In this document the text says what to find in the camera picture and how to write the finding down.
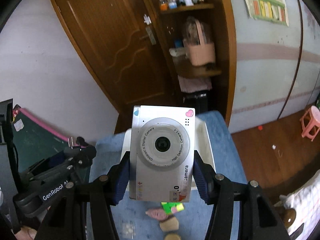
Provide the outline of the brown round wooden piece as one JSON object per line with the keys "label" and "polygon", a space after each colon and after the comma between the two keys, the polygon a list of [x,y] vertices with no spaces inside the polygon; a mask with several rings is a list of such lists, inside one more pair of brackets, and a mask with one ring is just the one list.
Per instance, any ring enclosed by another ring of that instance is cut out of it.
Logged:
{"label": "brown round wooden piece", "polygon": [[165,236],[164,240],[181,240],[181,236],[177,233],[169,233]]}

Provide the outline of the blue fuzzy table cover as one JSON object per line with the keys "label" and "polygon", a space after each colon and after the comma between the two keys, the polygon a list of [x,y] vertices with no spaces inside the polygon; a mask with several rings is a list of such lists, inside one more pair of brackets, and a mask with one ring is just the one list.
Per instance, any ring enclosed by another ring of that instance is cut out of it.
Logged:
{"label": "blue fuzzy table cover", "polygon": [[[228,179],[238,183],[247,183],[243,166],[231,134],[217,111],[199,114],[199,119],[206,122],[210,143],[213,150],[215,170]],[[89,181],[93,182],[100,175],[120,162],[125,134],[109,135],[97,141],[97,155],[93,160]],[[123,227],[134,226],[134,239],[164,239],[165,233],[159,221],[150,218],[145,212],[160,207],[158,202],[132,200],[128,194],[117,206],[111,208],[113,220],[120,239],[125,239]],[[191,192],[190,201],[184,204],[184,210],[175,217],[179,222],[177,234],[182,239],[204,239],[212,214],[212,206],[205,204],[197,190]]]}

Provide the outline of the silver children's digital camera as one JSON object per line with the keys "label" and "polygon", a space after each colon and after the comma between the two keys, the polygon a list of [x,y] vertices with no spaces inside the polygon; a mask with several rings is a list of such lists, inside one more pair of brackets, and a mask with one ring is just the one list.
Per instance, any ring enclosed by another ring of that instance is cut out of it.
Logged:
{"label": "silver children's digital camera", "polygon": [[129,197],[145,202],[189,201],[195,150],[195,109],[135,106]]}

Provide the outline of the wall poster chart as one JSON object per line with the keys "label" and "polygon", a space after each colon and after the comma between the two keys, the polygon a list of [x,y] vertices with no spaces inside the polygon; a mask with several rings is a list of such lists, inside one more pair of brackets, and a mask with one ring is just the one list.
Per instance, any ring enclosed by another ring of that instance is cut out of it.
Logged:
{"label": "wall poster chart", "polygon": [[250,18],[289,26],[285,0],[245,0],[245,3]]}

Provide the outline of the brown wooden door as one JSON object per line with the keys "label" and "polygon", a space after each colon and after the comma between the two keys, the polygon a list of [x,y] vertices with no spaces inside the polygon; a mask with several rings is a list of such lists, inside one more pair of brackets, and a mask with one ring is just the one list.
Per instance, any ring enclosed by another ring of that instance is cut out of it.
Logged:
{"label": "brown wooden door", "polygon": [[174,88],[163,51],[146,35],[143,0],[51,0],[76,52],[118,113],[135,105],[172,106]]}

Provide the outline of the green chalkboard pink frame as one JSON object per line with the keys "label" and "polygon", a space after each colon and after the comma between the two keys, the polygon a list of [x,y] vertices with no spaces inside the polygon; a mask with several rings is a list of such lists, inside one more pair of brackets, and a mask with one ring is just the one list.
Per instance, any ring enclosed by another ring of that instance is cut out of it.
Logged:
{"label": "green chalkboard pink frame", "polygon": [[13,109],[13,143],[22,180],[55,168],[71,158],[86,161],[92,146],[84,138],[66,137],[19,105]]}

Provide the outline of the white plastic storage bin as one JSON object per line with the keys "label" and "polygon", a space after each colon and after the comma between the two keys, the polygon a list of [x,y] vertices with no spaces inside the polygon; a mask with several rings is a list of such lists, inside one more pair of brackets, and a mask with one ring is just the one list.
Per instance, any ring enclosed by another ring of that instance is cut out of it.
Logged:
{"label": "white plastic storage bin", "polygon": [[[125,152],[130,150],[130,144],[131,129],[129,128],[124,135],[123,148],[121,150],[120,156],[121,159],[124,156]],[[202,121],[198,117],[196,117],[195,119],[195,150],[198,151],[204,163],[210,164],[213,169],[216,170],[206,122]]]}

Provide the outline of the multicolour Rubik's cube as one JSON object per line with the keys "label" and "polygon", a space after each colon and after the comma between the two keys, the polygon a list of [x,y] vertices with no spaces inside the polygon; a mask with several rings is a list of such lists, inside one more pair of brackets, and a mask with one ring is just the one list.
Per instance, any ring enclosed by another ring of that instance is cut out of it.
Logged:
{"label": "multicolour Rubik's cube", "polygon": [[161,205],[166,215],[172,215],[184,210],[184,205],[182,203],[161,202]]}

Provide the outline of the wooden shelf with bottles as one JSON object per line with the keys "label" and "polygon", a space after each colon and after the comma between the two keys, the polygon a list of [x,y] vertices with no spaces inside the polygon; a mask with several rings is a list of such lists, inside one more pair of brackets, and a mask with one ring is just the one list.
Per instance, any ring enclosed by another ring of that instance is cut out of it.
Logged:
{"label": "wooden shelf with bottles", "polygon": [[161,14],[174,14],[178,12],[214,9],[213,3],[204,0],[158,0]]}

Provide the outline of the pink plastic stool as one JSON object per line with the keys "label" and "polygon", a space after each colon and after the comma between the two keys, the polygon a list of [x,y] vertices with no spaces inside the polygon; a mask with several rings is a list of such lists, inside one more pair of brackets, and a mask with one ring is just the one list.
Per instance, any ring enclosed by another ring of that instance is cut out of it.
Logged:
{"label": "pink plastic stool", "polygon": [[311,106],[300,118],[300,122],[302,125],[301,136],[313,141],[319,133],[319,109],[316,106]]}

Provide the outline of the pink correction tape dispenser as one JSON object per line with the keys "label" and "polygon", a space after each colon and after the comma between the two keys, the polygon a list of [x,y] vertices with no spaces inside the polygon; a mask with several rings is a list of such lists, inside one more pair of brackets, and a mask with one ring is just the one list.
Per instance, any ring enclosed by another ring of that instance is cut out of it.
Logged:
{"label": "pink correction tape dispenser", "polygon": [[154,208],[154,209],[148,209],[145,212],[146,215],[149,217],[156,219],[157,221],[165,221],[169,216],[165,213],[163,208]]}

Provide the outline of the pink storage basket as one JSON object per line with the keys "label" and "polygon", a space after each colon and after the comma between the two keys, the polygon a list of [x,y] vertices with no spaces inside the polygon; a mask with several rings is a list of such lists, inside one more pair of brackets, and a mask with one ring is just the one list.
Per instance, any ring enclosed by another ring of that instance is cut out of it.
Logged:
{"label": "pink storage basket", "polygon": [[215,45],[208,24],[188,17],[183,25],[183,44],[187,58],[194,67],[216,62]]}

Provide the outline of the beige angular box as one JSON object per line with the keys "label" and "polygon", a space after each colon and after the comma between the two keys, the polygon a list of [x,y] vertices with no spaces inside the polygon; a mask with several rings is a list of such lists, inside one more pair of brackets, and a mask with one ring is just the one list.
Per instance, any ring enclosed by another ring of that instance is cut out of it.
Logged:
{"label": "beige angular box", "polygon": [[163,232],[177,231],[179,229],[179,221],[176,217],[171,216],[167,220],[159,223],[159,226]]}

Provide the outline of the white patterned bed cover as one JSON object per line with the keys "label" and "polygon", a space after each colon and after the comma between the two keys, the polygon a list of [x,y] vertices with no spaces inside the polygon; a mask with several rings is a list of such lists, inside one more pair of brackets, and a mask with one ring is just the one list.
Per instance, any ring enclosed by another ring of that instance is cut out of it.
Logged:
{"label": "white patterned bed cover", "polygon": [[296,218],[287,229],[294,239],[308,239],[319,222],[319,170],[302,187],[285,195],[280,195],[285,209],[294,209]]}

